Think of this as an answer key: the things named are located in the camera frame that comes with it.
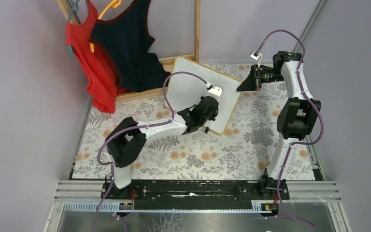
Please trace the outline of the yellow framed whiteboard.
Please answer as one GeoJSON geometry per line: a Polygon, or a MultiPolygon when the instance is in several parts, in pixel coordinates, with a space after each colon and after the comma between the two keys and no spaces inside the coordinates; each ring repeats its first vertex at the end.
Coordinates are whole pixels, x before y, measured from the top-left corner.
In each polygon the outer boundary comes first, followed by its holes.
{"type": "Polygon", "coordinates": [[[174,111],[198,104],[201,97],[207,96],[208,87],[193,74],[201,77],[210,85],[222,89],[218,115],[215,121],[209,120],[205,126],[215,133],[223,134],[240,98],[241,92],[237,91],[237,87],[242,81],[184,56],[176,57],[172,73],[177,74],[168,81],[166,94],[174,111]]]}

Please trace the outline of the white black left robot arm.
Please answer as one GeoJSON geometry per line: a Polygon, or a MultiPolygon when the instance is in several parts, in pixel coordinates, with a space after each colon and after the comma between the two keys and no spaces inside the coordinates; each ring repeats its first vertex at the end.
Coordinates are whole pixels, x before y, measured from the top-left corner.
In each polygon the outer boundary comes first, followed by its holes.
{"type": "Polygon", "coordinates": [[[112,180],[118,189],[131,181],[131,164],[137,159],[146,142],[169,136],[181,136],[200,129],[207,121],[214,121],[219,101],[211,96],[201,97],[197,105],[179,111],[173,118],[137,122],[127,117],[106,138],[105,144],[113,158],[112,180]]]}

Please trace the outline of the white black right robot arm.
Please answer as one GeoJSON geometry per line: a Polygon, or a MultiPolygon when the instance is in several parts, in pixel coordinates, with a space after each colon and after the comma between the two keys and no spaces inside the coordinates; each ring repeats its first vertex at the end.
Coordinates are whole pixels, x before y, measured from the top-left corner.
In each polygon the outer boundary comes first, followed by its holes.
{"type": "Polygon", "coordinates": [[[272,61],[271,68],[253,65],[236,89],[237,92],[259,91],[262,84],[284,81],[288,96],[276,122],[279,137],[275,153],[256,183],[241,185],[244,200],[289,199],[285,169],[291,161],[290,153],[293,145],[299,145],[312,132],[321,110],[321,102],[314,100],[307,88],[302,54],[279,51],[272,61]]]}

